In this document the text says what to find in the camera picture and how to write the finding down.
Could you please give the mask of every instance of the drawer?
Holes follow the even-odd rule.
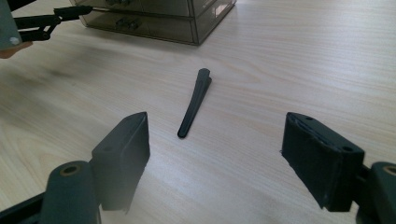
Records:
[[[75,6],[197,17],[216,0],[70,0]]]
[[[235,0],[218,0],[198,18],[95,9],[82,16],[81,20],[92,28],[199,45],[231,10],[234,3]]]

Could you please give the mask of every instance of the wood grain surface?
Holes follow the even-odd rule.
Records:
[[[38,0],[14,16],[69,6]],[[151,157],[131,211],[102,212],[104,224],[355,223],[356,204],[320,210],[280,155],[285,117],[320,120],[367,166],[396,162],[395,11],[387,0],[238,0],[200,47],[62,23],[0,61],[0,210],[147,111]],[[204,67],[213,82],[180,140]]]

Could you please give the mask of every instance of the light wooden desk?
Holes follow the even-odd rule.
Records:
[[[69,2],[37,0],[15,16]],[[151,158],[128,215],[108,223],[354,223],[320,210],[281,149],[299,112],[396,161],[395,1],[239,0],[201,47],[62,23],[0,61],[0,210],[52,169],[91,158],[124,117],[148,112]],[[212,85],[180,140],[197,72]]]

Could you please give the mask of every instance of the plastic drawer unit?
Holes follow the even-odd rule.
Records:
[[[82,16],[92,28],[200,45],[236,0],[71,0],[94,7]]]

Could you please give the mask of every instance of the wooden table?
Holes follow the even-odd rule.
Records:
[[[51,14],[37,0],[14,16]],[[200,47],[62,23],[0,62],[0,210],[124,117],[148,112],[151,157],[131,211],[103,223],[355,223],[320,210],[280,155],[288,111],[396,162],[395,1],[239,0]],[[188,137],[197,72],[213,78]]]

